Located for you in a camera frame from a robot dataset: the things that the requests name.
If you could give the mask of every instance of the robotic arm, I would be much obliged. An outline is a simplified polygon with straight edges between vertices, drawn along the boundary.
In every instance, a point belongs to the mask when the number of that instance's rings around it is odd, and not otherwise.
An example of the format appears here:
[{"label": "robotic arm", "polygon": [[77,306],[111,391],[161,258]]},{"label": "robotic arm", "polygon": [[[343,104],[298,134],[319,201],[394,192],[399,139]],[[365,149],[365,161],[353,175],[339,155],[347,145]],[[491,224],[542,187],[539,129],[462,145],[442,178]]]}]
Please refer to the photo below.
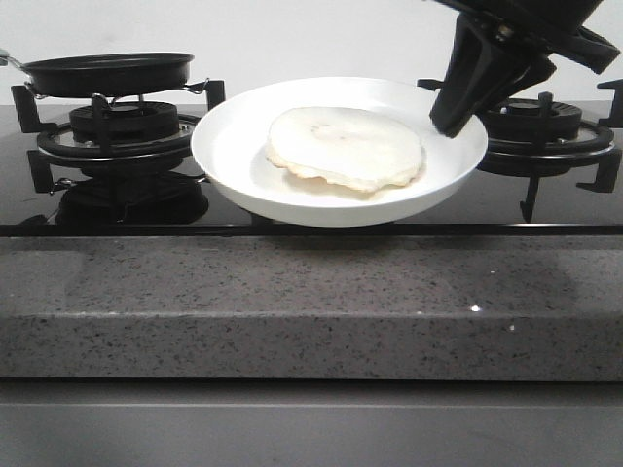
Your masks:
[{"label": "robotic arm", "polygon": [[547,80],[548,59],[560,54],[604,71],[619,55],[582,26],[602,0],[437,0],[460,11],[450,65],[430,112],[437,129],[456,136],[469,118],[506,97]]}]

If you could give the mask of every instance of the speckled stone countertop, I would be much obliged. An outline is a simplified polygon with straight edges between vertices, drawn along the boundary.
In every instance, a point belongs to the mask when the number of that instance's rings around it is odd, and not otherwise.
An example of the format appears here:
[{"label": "speckled stone countertop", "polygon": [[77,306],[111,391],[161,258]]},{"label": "speckled stone countertop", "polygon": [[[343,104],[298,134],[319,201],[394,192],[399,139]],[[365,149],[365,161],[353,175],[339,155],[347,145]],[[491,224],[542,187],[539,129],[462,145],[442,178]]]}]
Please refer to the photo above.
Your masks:
[{"label": "speckled stone countertop", "polygon": [[0,377],[623,380],[623,238],[0,238]]}]

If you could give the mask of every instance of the frying pan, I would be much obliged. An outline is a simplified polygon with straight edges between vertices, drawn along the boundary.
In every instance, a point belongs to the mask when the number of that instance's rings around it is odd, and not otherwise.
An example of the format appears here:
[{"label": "frying pan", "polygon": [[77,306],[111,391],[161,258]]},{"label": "frying pan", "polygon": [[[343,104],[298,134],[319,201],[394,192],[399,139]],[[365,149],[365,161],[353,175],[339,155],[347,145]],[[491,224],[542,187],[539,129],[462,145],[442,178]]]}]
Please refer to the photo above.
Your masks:
[{"label": "frying pan", "polygon": [[31,89],[54,97],[139,95],[181,88],[188,80],[190,54],[107,54],[21,63],[0,49],[7,62],[30,76]]}]

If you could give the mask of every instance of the white plate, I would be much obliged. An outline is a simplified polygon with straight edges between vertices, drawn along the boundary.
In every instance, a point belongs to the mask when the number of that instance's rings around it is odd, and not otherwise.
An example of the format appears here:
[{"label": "white plate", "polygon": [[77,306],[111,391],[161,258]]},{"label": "white plate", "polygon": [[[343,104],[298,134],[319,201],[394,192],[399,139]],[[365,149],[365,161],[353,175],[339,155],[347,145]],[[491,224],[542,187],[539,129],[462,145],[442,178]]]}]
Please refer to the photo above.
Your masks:
[{"label": "white plate", "polygon": [[[193,133],[193,155],[219,192],[262,216],[315,227],[355,227],[402,219],[457,191],[487,150],[487,133],[476,118],[451,139],[432,125],[435,93],[414,85],[368,78],[311,78],[240,94],[211,110]],[[288,109],[351,107],[392,117],[415,130],[426,152],[425,170],[404,188],[371,196],[302,180],[274,167],[265,154],[273,120]]]}]

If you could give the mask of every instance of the white wall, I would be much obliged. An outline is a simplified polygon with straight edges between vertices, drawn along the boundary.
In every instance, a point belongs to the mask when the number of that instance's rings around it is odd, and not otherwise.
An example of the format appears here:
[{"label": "white wall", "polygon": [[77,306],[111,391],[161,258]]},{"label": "white wall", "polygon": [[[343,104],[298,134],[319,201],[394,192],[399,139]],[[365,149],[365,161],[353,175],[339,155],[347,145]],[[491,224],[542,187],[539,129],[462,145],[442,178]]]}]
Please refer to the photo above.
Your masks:
[{"label": "white wall", "polygon": [[[620,1],[605,0],[587,26],[623,48]],[[0,0],[0,47],[17,59],[127,52],[194,54],[191,81],[226,80],[228,96],[311,76],[402,82],[443,78],[456,12],[422,0]],[[556,58],[547,85],[559,100],[609,98],[601,81],[623,78],[623,58],[597,76]],[[24,75],[0,68],[0,104]],[[177,92],[166,99],[197,102]],[[44,103],[59,103],[46,99]]]}]

